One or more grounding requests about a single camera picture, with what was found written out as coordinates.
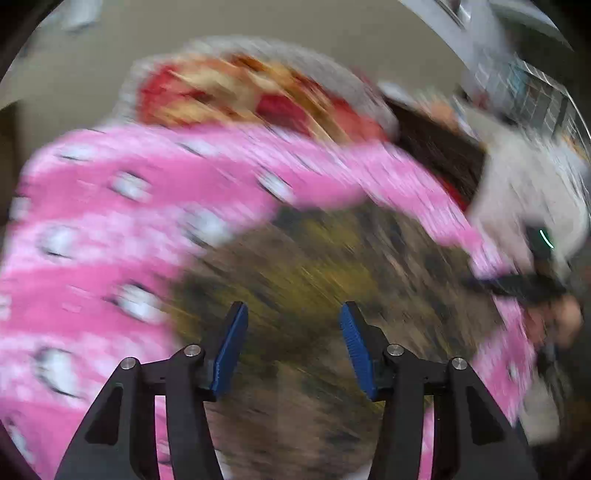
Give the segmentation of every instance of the pink blanket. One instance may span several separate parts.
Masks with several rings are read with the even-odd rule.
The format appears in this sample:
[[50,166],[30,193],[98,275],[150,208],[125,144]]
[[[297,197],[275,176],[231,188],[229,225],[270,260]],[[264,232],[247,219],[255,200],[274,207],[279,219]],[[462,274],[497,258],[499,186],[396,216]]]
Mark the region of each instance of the pink blanket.
[[[365,191],[416,217],[438,243],[461,245],[476,274],[508,268],[438,182],[391,145],[324,147],[247,126],[69,133],[25,166],[0,275],[0,419],[42,479],[53,478],[122,358],[151,362],[179,347],[161,311],[167,281],[199,253],[195,232],[223,239],[273,216],[261,176],[287,182],[279,194],[296,206],[337,207]],[[517,304],[496,304],[506,329],[472,364],[513,421],[533,351]],[[165,458],[162,399],[156,408]],[[431,411],[423,479],[432,442]]]

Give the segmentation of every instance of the green light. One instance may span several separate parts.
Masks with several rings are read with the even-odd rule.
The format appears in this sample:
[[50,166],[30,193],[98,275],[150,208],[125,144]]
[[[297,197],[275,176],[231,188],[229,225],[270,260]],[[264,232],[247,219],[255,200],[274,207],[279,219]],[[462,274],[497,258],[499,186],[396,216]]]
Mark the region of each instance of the green light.
[[554,248],[554,245],[552,245],[552,244],[550,243],[550,240],[548,240],[548,239],[546,238],[546,236],[544,235],[544,232],[543,232],[542,230],[540,230],[540,234],[542,235],[542,238],[544,239],[544,242],[546,242],[550,248]]

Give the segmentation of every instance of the blue gripper pad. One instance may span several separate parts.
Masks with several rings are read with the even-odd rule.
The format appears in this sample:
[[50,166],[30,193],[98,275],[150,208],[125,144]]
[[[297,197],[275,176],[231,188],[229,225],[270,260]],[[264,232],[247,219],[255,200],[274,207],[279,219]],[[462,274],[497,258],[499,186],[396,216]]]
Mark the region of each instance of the blue gripper pad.
[[359,388],[371,401],[377,401],[379,388],[376,383],[376,367],[384,361],[384,349],[388,346],[388,340],[382,330],[365,322],[354,301],[343,305],[339,322]]
[[230,379],[236,363],[238,363],[247,328],[248,308],[242,303],[234,315],[232,324],[213,364],[211,391],[216,397],[222,395],[230,385]]

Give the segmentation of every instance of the metal screw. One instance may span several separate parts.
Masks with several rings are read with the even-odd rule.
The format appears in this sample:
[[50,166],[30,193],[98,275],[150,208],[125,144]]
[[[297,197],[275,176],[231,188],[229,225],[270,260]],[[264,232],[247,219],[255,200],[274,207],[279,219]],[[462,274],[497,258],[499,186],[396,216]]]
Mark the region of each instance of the metal screw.
[[404,353],[404,347],[397,343],[390,343],[386,348],[386,351],[388,352],[388,355],[400,356]]
[[201,347],[199,345],[189,345],[185,347],[184,353],[186,356],[197,356],[201,353]]
[[465,370],[468,366],[468,362],[466,362],[463,358],[456,357],[452,360],[452,367],[456,370]]
[[132,356],[129,356],[127,358],[124,358],[121,363],[121,368],[123,370],[129,370],[130,368],[133,368],[135,365],[135,358],[133,358]]

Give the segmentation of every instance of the floor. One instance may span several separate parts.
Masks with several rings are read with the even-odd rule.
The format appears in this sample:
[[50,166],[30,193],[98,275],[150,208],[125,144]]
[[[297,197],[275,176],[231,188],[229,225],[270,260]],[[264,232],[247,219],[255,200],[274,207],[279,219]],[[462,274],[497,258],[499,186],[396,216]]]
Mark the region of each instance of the floor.
[[56,136],[108,115],[132,64],[204,35],[245,34],[299,43],[374,79],[449,93],[464,66],[398,1],[105,0],[100,20],[79,33],[58,23],[38,31],[26,59],[0,83],[0,108],[22,102],[28,157]]

